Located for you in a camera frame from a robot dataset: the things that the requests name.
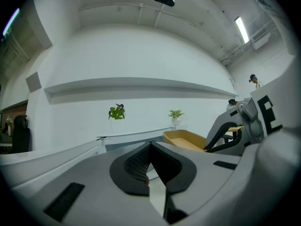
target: plastic container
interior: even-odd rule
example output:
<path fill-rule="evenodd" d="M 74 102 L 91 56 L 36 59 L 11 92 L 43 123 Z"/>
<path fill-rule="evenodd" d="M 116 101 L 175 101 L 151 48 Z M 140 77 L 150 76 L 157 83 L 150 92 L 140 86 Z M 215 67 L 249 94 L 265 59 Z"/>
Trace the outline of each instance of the plastic container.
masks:
<path fill-rule="evenodd" d="M 206 151 L 204 150 L 206 146 L 206 138 L 189 132 L 187 130 L 166 131 L 163 133 L 163 136 L 165 143 L 176 145 L 193 151 Z"/>

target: person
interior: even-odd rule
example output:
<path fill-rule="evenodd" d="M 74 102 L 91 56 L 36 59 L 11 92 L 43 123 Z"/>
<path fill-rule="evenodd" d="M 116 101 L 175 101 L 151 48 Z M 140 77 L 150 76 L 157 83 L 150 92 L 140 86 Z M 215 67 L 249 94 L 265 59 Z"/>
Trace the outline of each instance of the person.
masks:
<path fill-rule="evenodd" d="M 8 124 L 7 124 L 7 122 L 4 125 L 4 129 L 3 129 L 2 133 L 3 134 L 7 134 L 8 133 Z"/>
<path fill-rule="evenodd" d="M 263 84 L 257 79 L 257 77 L 256 77 L 255 74 L 251 74 L 249 83 L 250 83 L 251 81 L 252 81 L 254 84 L 256 84 L 256 89 L 259 89 L 260 87 L 263 86 Z"/>

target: ceiling light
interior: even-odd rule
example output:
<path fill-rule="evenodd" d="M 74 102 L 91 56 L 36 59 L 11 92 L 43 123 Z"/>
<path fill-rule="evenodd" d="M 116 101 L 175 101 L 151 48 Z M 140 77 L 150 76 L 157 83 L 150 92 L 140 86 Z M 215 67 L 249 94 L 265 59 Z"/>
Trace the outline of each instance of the ceiling light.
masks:
<path fill-rule="evenodd" d="M 18 8 L 14 14 L 12 15 L 12 17 L 10 18 L 8 24 L 5 26 L 5 29 L 3 30 L 3 36 L 7 33 L 9 27 L 11 26 L 11 24 L 13 23 L 14 19 L 17 17 L 18 13 L 19 13 L 20 9 Z"/>
<path fill-rule="evenodd" d="M 245 43 L 248 43 L 249 37 L 248 34 L 246 33 L 246 28 L 244 26 L 243 20 L 241 20 L 241 18 L 238 17 L 237 19 L 235 19 L 235 22 L 240 30 L 241 35 L 243 36 Z"/>

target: flower pot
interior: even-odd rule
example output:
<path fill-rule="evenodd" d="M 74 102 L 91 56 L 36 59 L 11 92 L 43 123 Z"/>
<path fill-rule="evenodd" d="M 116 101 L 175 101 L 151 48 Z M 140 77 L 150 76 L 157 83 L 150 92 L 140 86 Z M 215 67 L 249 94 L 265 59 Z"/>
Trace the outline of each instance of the flower pot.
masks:
<path fill-rule="evenodd" d="M 112 133 L 125 132 L 125 120 L 110 120 Z"/>
<path fill-rule="evenodd" d="M 181 123 L 182 123 L 182 120 L 180 117 L 178 118 L 172 118 L 171 119 L 171 123 L 174 125 L 174 126 L 179 126 Z"/>
<path fill-rule="evenodd" d="M 11 136 L 11 126 L 8 126 L 8 135 Z"/>

